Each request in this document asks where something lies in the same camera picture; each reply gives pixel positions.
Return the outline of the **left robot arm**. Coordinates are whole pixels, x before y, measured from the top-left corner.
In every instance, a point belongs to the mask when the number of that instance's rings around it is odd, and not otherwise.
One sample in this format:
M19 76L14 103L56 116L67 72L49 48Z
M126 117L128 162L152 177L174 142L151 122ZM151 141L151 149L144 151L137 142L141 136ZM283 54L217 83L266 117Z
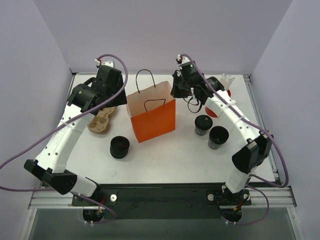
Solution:
M35 159L26 160L24 169L62 195L83 195L91 206L100 203L98 184L67 170L67 162L84 129L100 110L127 103L123 85L122 72L114 62L98 66L95 77L72 89L57 126L59 130Z

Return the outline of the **black cup lid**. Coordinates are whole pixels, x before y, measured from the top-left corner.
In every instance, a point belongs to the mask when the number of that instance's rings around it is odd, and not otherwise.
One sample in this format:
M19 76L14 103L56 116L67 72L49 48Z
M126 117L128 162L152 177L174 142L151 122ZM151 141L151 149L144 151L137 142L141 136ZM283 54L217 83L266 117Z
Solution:
M199 115L195 118L195 126L201 130L209 130L213 126L213 120L208 115Z

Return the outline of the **orange paper bag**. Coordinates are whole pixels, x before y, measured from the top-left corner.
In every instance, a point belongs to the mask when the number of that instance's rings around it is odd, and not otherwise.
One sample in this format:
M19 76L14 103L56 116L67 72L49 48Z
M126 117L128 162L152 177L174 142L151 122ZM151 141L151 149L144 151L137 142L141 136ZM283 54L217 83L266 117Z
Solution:
M172 86L162 81L153 86L139 89L128 95L127 113L135 137L139 143L151 140L176 129L176 99L171 96Z

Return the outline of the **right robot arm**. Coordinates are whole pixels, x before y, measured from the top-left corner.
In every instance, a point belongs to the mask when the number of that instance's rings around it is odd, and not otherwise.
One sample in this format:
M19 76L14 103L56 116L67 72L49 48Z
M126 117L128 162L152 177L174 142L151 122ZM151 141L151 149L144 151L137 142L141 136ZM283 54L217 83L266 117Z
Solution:
M194 64L187 62L172 74L171 96L174 98L194 97L222 121L238 146L232 155L233 170L223 185L221 197L227 204L233 204L240 197L255 170L269 157L271 151L270 133L264 133L240 111L236 101L231 99L225 88L223 76L204 78Z

